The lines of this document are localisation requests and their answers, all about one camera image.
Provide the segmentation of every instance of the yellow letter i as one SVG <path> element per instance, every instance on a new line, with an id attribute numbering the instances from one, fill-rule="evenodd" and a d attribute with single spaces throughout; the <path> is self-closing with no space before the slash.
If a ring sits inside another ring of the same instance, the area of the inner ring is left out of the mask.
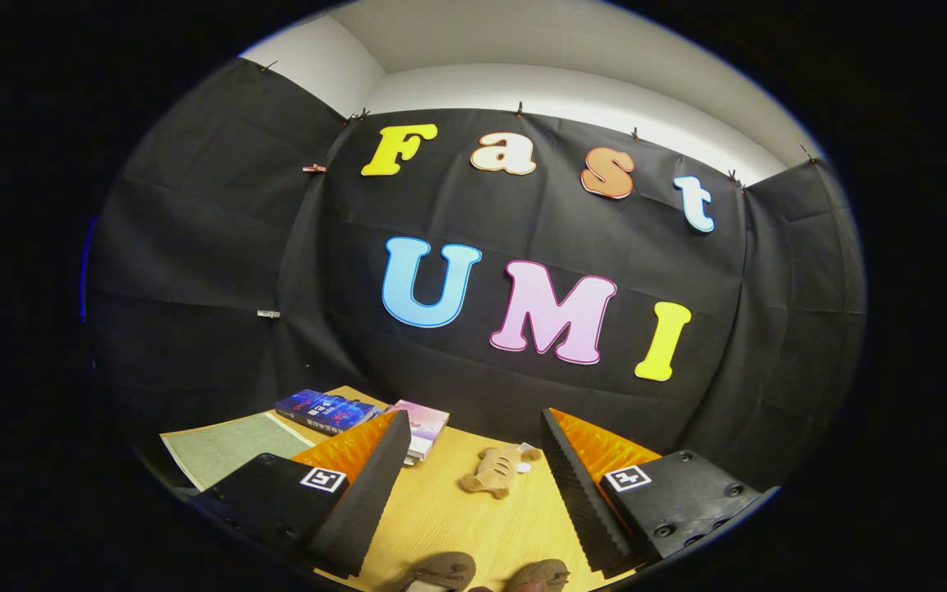
<path id="1" fill-rule="evenodd" d="M 692 318 L 689 308 L 675 303 L 657 303 L 653 308 L 657 313 L 657 332 L 653 334 L 653 342 L 649 344 L 649 353 L 645 359 L 635 366 L 635 376 L 648 380 L 666 380 L 672 375 L 670 360 L 677 347 L 677 338 L 681 335 L 681 328 Z"/>

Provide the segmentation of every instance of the white ceiling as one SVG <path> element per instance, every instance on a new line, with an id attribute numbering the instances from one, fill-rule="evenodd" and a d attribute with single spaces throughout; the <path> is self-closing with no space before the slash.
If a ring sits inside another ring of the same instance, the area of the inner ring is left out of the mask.
<path id="1" fill-rule="evenodd" d="M 330 12 L 387 74 L 452 64 L 563 67 L 668 95 L 785 165 L 820 148 L 765 91 L 685 38 L 597 0 L 361 0 Z"/>

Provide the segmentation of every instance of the book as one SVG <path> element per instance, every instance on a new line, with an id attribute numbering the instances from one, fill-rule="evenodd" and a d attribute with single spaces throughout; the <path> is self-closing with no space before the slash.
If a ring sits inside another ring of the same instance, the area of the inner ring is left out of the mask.
<path id="1" fill-rule="evenodd" d="M 390 409 L 404 409 L 409 412 L 409 426 L 411 427 L 409 457 L 414 460 L 426 460 L 433 448 L 433 442 L 437 441 L 437 436 L 440 436 L 441 431 L 447 426 L 451 414 L 406 400 L 395 402 Z"/>
<path id="2" fill-rule="evenodd" d="M 275 412 L 324 434 L 341 434 L 382 413 L 375 405 L 305 389 L 277 402 Z"/>

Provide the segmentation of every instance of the foam letter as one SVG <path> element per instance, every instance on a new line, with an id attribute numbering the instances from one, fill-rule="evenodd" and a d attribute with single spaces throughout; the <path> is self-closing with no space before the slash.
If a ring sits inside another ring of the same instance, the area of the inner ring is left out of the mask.
<path id="1" fill-rule="evenodd" d="M 587 168 L 580 173 L 583 188 L 594 194 L 622 199 L 634 191 L 635 181 L 628 175 L 635 161 L 625 151 L 595 147 L 587 153 Z"/>
<path id="2" fill-rule="evenodd" d="M 481 138 L 481 146 L 470 155 L 470 164 L 482 171 L 506 171 L 527 175 L 536 169 L 533 142 L 521 134 L 498 132 Z"/>
<path id="3" fill-rule="evenodd" d="M 514 278 L 510 306 L 499 332 L 489 342 L 499 349 L 520 352 L 529 345 L 521 336 L 529 319 L 536 351 L 545 353 L 568 327 L 568 336 L 557 346 L 557 357 L 571 363 L 598 363 L 598 334 L 605 306 L 616 285 L 603 277 L 585 276 L 576 282 L 563 303 L 557 303 L 546 267 L 531 261 L 511 261 L 506 273 Z"/>
<path id="4" fill-rule="evenodd" d="M 360 169 L 360 174 L 365 177 L 398 173 L 401 165 L 397 164 L 397 155 L 401 155 L 402 160 L 411 160 L 414 152 L 418 150 L 418 143 L 422 141 L 420 136 L 428 140 L 437 137 L 437 125 L 432 123 L 394 125 L 383 127 L 379 134 L 382 135 L 382 140 L 379 141 L 379 147 L 375 150 L 375 156 L 363 169 Z"/>
<path id="5" fill-rule="evenodd" d="M 382 303 L 386 311 L 407 325 L 424 329 L 448 325 L 459 316 L 466 297 L 470 267 L 481 260 L 477 248 L 465 244 L 445 244 L 441 248 L 448 269 L 441 299 L 432 307 L 417 303 L 413 296 L 418 260 L 429 252 L 429 243 L 417 238 L 395 237 L 386 241 L 386 250 L 390 252 L 390 262 L 386 263 L 386 276 L 382 281 Z"/>
<path id="6" fill-rule="evenodd" d="M 681 328 L 692 318 L 689 308 L 675 303 L 657 303 L 653 308 L 657 313 L 657 332 L 649 344 L 649 353 L 635 366 L 635 376 L 648 380 L 666 380 L 672 375 L 670 360 L 677 347 L 677 338 Z"/>
<path id="7" fill-rule="evenodd" d="M 681 189 L 681 208 L 685 210 L 685 219 L 689 220 L 692 228 L 706 233 L 714 231 L 714 220 L 704 214 L 704 202 L 711 202 L 711 194 L 700 187 L 700 180 L 695 177 L 677 177 L 674 187 Z"/>

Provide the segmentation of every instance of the letter u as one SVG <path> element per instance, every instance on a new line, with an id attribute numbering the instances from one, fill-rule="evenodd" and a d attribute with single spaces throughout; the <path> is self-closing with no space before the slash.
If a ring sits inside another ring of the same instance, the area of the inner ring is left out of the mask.
<path id="1" fill-rule="evenodd" d="M 470 267 L 481 260 L 477 248 L 465 244 L 445 244 L 441 256 L 448 261 L 444 276 L 441 299 L 428 307 L 414 299 L 414 278 L 418 273 L 418 260 L 431 251 L 429 243 L 409 237 L 394 237 L 386 241 L 390 262 L 386 263 L 386 275 L 382 281 L 382 303 L 395 319 L 411 326 L 433 329 L 448 325 L 459 316 L 466 297 L 466 285 Z"/>

